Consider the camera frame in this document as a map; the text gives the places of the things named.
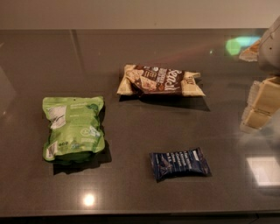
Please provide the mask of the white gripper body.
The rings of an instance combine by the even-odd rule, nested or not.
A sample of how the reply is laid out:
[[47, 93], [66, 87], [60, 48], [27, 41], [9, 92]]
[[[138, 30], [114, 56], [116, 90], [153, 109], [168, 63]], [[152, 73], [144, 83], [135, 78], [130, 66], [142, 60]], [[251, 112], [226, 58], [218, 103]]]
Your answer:
[[280, 75], [280, 16], [262, 35], [258, 64], [268, 74]]

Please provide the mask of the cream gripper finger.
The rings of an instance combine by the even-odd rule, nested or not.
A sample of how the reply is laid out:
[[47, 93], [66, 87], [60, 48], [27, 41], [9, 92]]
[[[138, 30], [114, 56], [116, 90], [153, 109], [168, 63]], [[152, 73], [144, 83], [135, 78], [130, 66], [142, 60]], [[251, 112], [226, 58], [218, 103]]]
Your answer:
[[264, 114], [274, 114], [279, 110], [280, 77], [274, 76], [262, 82], [255, 80], [248, 95], [248, 105]]
[[260, 130], [270, 119], [270, 116], [251, 107], [246, 107], [241, 117], [240, 129], [245, 133]]

